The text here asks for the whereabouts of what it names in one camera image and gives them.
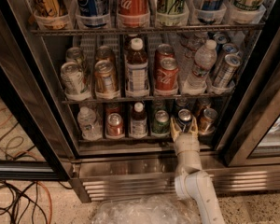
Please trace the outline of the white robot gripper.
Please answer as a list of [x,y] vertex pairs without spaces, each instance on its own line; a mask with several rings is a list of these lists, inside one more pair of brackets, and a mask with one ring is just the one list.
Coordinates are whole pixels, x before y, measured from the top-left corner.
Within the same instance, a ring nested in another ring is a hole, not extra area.
[[192,118],[190,133],[182,133],[179,125],[177,124],[174,117],[170,118],[170,133],[174,141],[175,154],[179,155],[185,151],[200,151],[200,143],[198,140],[198,125],[195,117]]

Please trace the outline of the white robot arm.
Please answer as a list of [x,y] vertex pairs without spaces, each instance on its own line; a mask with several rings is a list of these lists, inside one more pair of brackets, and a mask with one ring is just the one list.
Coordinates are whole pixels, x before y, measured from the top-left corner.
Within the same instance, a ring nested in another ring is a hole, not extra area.
[[225,224],[210,175],[203,169],[196,119],[183,132],[174,117],[170,119],[177,166],[175,168],[175,192],[186,200],[196,201],[202,224]]

